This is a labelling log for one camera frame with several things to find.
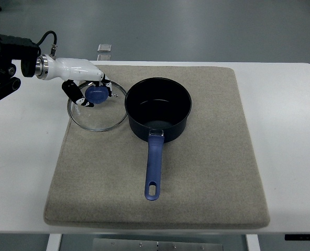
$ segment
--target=black cable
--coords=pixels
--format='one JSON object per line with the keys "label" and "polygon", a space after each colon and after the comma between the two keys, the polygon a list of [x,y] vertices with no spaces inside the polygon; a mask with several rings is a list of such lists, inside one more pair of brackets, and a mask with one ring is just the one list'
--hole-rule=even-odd
{"label": "black cable", "polygon": [[41,45],[43,43],[43,41],[46,39],[46,37],[49,35],[49,34],[53,34],[54,36],[54,44],[57,43],[57,36],[56,36],[56,33],[52,30],[49,30],[47,31],[41,38],[41,40],[36,44],[36,45]]}

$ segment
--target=white table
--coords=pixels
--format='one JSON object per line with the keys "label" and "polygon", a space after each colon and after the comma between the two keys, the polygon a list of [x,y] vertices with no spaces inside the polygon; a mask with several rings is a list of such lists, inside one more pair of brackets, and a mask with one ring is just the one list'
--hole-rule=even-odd
{"label": "white table", "polygon": [[69,120],[62,80],[21,76],[0,101],[0,232],[310,233],[310,65],[304,63],[111,62],[111,65],[222,66],[234,69],[270,224],[258,230],[110,231],[48,226],[43,209]]}

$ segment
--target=metal bracket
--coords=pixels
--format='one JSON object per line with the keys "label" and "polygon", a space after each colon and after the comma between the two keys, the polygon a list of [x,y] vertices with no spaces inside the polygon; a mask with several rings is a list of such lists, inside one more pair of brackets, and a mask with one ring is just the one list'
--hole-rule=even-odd
{"label": "metal bracket", "polygon": [[98,46],[98,52],[110,52],[111,51],[111,44],[100,44],[99,46]]}
{"label": "metal bracket", "polygon": [[93,239],[92,251],[223,251],[221,244],[136,241],[130,239]]}
{"label": "metal bracket", "polygon": [[111,60],[111,55],[109,54],[99,54],[97,57],[98,61],[109,61]]}

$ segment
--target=gray floor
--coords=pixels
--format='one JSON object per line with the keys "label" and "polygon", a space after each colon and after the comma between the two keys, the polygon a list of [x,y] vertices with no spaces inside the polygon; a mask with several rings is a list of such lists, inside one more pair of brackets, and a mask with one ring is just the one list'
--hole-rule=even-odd
{"label": "gray floor", "polygon": [[[1,34],[37,42],[47,30],[54,30],[58,57],[96,60],[98,44],[110,43],[114,61],[310,63],[310,0],[0,0],[0,4]],[[44,53],[49,53],[51,43],[48,38],[41,46]],[[15,250],[17,236],[4,237],[9,250]],[[31,250],[44,246],[35,235],[20,237],[37,243]],[[275,238],[280,243],[282,235]]]}

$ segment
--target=small metal object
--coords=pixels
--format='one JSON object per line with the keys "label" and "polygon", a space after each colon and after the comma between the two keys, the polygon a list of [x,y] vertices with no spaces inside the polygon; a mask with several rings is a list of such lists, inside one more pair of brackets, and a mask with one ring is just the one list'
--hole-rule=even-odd
{"label": "small metal object", "polygon": [[57,45],[56,44],[52,44],[51,45],[51,50],[50,50],[50,54],[49,56],[51,56],[53,59],[56,59],[56,48],[57,48]]}
{"label": "small metal object", "polygon": [[14,67],[8,68],[8,74],[9,74],[11,77],[14,76],[14,74],[15,74],[15,69],[14,69]]}
{"label": "small metal object", "polygon": [[48,75],[48,70],[48,59],[46,55],[43,54],[36,59],[35,75],[38,76],[39,79],[45,80]]}
{"label": "small metal object", "polygon": [[98,52],[110,52],[111,51],[111,44],[108,44],[108,43],[101,43],[99,46],[98,46]]}
{"label": "small metal object", "polygon": [[109,54],[99,54],[97,57],[98,61],[109,61],[111,60],[111,55]]}

